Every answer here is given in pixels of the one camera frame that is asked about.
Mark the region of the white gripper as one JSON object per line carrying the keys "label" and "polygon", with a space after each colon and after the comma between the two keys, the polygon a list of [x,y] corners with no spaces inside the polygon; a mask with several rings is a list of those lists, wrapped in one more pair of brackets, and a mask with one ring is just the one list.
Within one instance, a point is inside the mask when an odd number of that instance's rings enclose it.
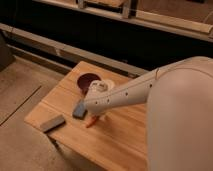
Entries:
{"label": "white gripper", "polygon": [[101,116],[100,111],[96,108],[98,104],[97,98],[98,96],[108,90],[108,85],[104,81],[95,80],[91,83],[89,87],[89,91],[87,94],[87,108],[89,112],[92,114],[92,118],[94,120],[98,119]]}

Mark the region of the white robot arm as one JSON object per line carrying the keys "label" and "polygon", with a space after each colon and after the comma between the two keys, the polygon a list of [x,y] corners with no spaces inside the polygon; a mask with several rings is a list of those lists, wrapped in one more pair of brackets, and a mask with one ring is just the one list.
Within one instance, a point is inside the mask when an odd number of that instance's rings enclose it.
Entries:
{"label": "white robot arm", "polygon": [[95,115],[139,103],[149,171],[213,171],[213,59],[188,58],[105,92],[93,84],[84,100]]}

